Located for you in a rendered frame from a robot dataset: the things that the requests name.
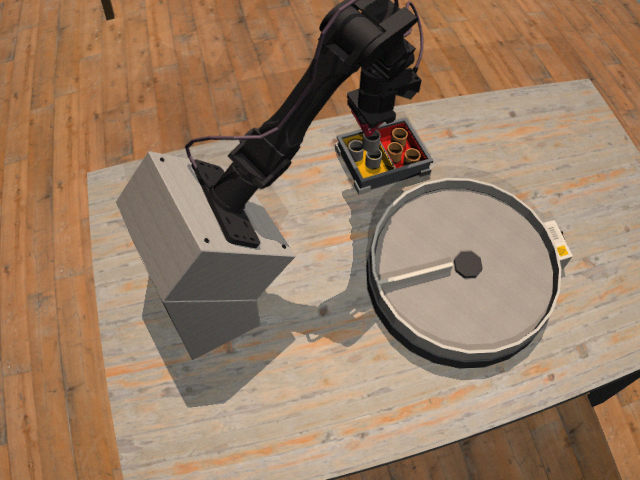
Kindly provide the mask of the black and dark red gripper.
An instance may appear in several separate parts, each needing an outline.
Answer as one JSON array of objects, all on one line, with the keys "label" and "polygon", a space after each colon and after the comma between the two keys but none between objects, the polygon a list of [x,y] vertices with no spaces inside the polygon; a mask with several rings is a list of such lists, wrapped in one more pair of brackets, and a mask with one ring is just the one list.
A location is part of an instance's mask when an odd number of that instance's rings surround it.
[{"label": "black and dark red gripper", "polygon": [[[387,90],[379,95],[371,95],[359,86],[359,89],[347,93],[347,104],[366,137],[371,136],[382,123],[389,124],[396,119],[396,113],[393,110],[379,114],[381,96],[386,92]],[[371,130],[368,131],[368,129]]]}]

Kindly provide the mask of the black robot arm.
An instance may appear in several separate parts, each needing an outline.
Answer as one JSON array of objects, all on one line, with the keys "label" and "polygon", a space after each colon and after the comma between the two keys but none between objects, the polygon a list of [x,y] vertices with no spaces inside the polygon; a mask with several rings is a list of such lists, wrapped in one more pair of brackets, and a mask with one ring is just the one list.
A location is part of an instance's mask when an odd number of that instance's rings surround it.
[{"label": "black robot arm", "polygon": [[307,91],[313,60],[278,111],[245,135],[261,135],[280,126],[277,132],[261,140],[239,140],[228,154],[233,162],[226,174],[220,166],[204,161],[195,159],[191,164],[229,243],[250,248],[260,245],[244,211],[245,204],[258,188],[271,186],[290,167],[314,118],[360,66],[364,92],[379,95],[387,90],[381,96],[379,114],[394,109],[396,95],[412,99],[420,91],[422,80],[408,68],[414,63],[416,48],[404,38],[418,17],[391,0],[374,1],[358,0],[341,12],[324,37],[315,80]]}]

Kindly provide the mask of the yellow bin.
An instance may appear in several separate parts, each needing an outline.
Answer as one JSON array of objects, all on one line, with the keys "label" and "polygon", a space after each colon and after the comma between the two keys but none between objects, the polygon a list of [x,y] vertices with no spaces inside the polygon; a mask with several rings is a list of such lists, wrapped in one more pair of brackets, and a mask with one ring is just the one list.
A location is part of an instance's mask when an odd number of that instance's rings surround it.
[{"label": "yellow bin", "polygon": [[[346,138],[344,140],[344,142],[345,142],[345,144],[346,144],[346,146],[348,148],[348,145],[349,145],[349,143],[351,141],[359,140],[359,141],[362,142],[362,138],[363,138],[363,134],[360,134],[360,135],[357,135],[357,136]],[[381,159],[381,165],[380,165],[380,167],[378,169],[369,169],[369,168],[366,167],[366,165],[365,165],[366,151],[365,150],[364,150],[363,159],[361,161],[359,161],[359,162],[355,162],[357,167],[358,167],[358,169],[359,169],[359,171],[360,171],[360,173],[362,174],[363,178],[394,169],[394,167],[392,166],[390,160],[388,159],[388,157],[387,157],[386,153],[384,152],[383,148],[381,147],[381,145],[379,145],[379,149],[382,151],[382,159]]]}]

